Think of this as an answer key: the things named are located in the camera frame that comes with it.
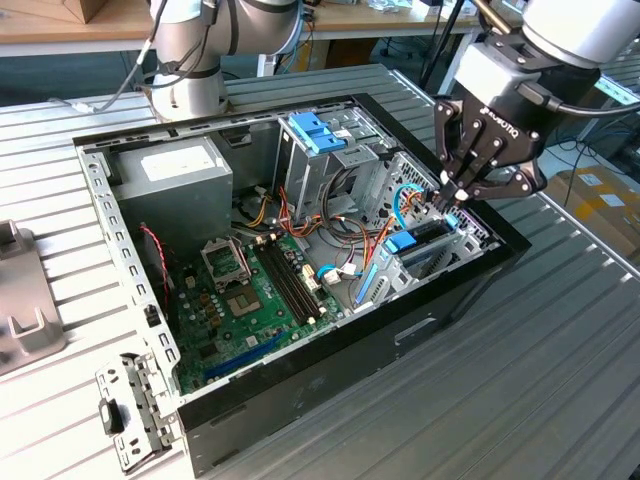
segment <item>red wire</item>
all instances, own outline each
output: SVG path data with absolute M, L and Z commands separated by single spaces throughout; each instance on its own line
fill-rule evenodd
M 148 227 L 144 225 L 140 225 L 140 230 L 149 235 L 153 240 L 153 243 L 156 244 L 156 248 L 158 249 L 158 254 L 160 255 L 160 263 L 162 265 L 162 281 L 164 282 L 164 311 L 169 311 L 169 280 L 168 280 L 168 272 L 167 272 L 167 262 L 164 257 L 164 250 L 162 249 L 162 244 L 156 234 L 149 230 Z

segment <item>metal table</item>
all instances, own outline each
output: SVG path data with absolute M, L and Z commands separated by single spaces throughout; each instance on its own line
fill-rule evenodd
M 431 102 L 381 66 L 228 85 L 239 110 L 368 92 L 432 146 Z M 154 121 L 137 94 L 95 116 L 0 110 L 0 218 L 34 231 L 69 341 L 0 379 L 2 478 L 120 478 L 93 373 L 139 340 L 70 139 Z M 638 274 L 543 196 L 496 206 L 533 247 L 472 314 L 204 478 L 627 479 Z M 134 478 L 190 478 L 189 462 L 174 449 Z

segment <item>green circuit board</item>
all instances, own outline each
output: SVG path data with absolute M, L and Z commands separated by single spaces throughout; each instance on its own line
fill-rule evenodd
M 302 259 L 302 253 L 293 238 L 285 236 L 277 240 L 276 245 L 283 254 L 295 257 L 298 262 Z M 198 390 L 212 381 L 215 377 L 209 374 L 216 368 L 222 366 L 224 375 L 227 375 L 313 334 L 343 316 L 338 302 L 321 289 L 316 293 L 308 293 L 317 306 L 322 307 L 322 315 L 314 318 L 314 324 L 301 324 L 278 291 L 276 282 L 267 274 L 253 245 L 245 245 L 243 251 L 252 272 L 250 282 L 246 285 L 230 284 L 223 292 L 215 290 L 202 259 L 194 260 L 181 271 L 172 272 L 179 292 L 178 325 L 173 333 L 181 353 L 177 374 L 183 394 Z M 218 273 L 235 269 L 225 253 L 208 257 L 208 260 Z M 301 272 L 296 275 L 304 280 Z M 187 281 L 188 277 L 195 279 L 195 286 Z M 255 310 L 238 316 L 238 311 L 252 308 Z

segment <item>open pc case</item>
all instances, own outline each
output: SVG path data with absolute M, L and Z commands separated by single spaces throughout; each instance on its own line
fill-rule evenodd
M 461 318 L 529 247 L 367 95 L 76 139 L 146 348 L 96 374 L 123 472 L 200 476 Z

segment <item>white sticker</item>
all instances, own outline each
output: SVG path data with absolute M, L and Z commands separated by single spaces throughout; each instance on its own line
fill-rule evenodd
M 608 195 L 600 195 L 600 198 L 602 198 L 610 207 L 624 207 L 624 202 L 620 200 L 620 197 L 614 195 L 613 193 L 610 193 Z
M 582 175 L 578 175 L 584 183 L 589 185 L 590 187 L 596 187 L 598 185 L 602 185 L 602 182 L 598 177 L 596 177 L 593 173 L 584 173 Z
M 140 163 L 152 182 L 216 166 L 202 145 L 149 155 Z
M 333 135 L 337 138 L 347 138 L 352 136 L 349 133 L 349 130 L 336 130 L 335 132 L 333 132 Z

